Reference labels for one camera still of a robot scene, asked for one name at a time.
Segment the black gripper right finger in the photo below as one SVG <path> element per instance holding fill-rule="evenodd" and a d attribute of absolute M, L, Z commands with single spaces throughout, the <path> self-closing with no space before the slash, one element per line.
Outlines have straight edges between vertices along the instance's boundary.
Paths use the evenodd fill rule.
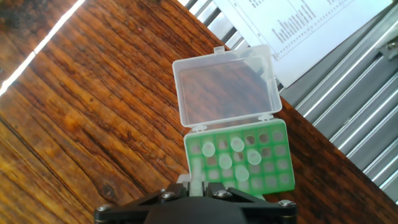
<path fill-rule="evenodd" d="M 297 223 L 297 204 L 291 200 L 268 202 L 221 182 L 205 182 L 203 187 L 203 195 L 210 199 L 204 208 L 216 222 Z"/>

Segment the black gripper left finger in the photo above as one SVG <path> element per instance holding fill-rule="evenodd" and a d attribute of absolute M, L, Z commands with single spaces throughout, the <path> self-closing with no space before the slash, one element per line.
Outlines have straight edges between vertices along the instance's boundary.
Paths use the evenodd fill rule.
<path fill-rule="evenodd" d="M 100 205 L 94 211 L 94 223 L 144 223 L 152 208 L 188 197 L 188 187 L 187 182 L 174 183 L 120 207 Z"/>

